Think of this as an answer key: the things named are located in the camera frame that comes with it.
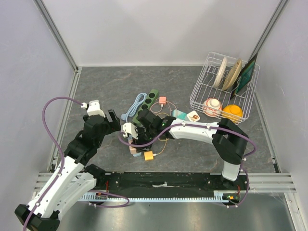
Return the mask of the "pink cube socket adapter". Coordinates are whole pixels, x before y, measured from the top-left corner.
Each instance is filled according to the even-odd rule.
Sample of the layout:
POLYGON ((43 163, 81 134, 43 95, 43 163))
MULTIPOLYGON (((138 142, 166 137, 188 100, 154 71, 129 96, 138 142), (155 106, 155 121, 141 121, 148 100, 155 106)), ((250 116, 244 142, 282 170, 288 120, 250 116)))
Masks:
POLYGON ((140 156, 141 155, 141 152, 137 151, 136 148, 134 147, 129 147, 129 151, 130 153, 134 156, 134 157, 137 157, 137 156, 140 156))

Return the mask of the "teal triangular power strip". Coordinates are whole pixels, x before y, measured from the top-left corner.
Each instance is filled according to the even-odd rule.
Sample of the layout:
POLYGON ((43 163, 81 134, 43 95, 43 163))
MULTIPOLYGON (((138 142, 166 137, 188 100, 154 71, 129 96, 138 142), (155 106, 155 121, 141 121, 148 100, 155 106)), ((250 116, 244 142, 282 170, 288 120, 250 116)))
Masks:
POLYGON ((189 121, 188 117, 187 117, 187 113, 182 112, 178 109, 174 109, 172 112, 172 116, 181 120, 185 120, 185 121, 189 121))

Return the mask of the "pink usb charger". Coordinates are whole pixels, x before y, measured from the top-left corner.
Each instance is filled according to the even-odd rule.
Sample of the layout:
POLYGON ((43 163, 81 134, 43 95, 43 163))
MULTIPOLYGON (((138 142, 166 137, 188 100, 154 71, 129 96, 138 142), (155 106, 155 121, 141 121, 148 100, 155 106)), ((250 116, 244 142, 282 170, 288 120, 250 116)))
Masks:
POLYGON ((167 103, 167 98, 164 96, 160 96, 158 99, 158 104, 163 107, 164 105, 166 105, 166 103, 167 103))

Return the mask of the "white cube socket adapter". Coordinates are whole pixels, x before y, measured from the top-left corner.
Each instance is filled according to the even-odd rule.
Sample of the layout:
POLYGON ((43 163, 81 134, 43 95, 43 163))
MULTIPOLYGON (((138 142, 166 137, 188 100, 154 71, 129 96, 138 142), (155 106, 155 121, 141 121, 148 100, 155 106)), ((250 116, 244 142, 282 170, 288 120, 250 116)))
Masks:
POLYGON ((196 111, 191 111, 186 116, 188 120, 191 122, 198 122, 200 120, 200 116, 196 111))

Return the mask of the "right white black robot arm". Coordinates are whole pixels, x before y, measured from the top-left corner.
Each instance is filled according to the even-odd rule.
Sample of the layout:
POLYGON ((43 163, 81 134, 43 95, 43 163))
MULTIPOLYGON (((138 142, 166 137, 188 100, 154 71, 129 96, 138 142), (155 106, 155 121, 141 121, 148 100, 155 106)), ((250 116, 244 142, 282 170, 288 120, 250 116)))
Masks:
POLYGON ((188 139, 212 144, 224 161, 221 186, 232 189, 238 183, 238 175, 249 137, 230 119, 201 123, 181 120, 174 116, 161 118, 148 109, 139 112, 140 126, 125 123, 123 136, 131 136, 138 149, 150 149, 155 138, 188 139))

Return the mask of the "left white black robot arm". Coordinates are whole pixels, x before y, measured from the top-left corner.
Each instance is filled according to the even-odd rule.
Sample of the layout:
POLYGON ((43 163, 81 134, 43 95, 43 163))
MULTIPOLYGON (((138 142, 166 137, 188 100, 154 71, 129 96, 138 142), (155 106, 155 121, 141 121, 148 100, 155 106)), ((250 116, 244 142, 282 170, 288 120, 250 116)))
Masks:
POLYGON ((114 110, 108 113, 111 121, 102 110, 88 112, 84 116, 84 128, 65 151, 59 151, 61 161, 57 170, 34 199, 26 205, 17 206, 15 214, 23 230, 57 230, 64 215, 85 193, 104 187, 104 171, 95 165, 89 166, 75 182, 72 179, 96 155, 104 137, 121 129, 114 110))

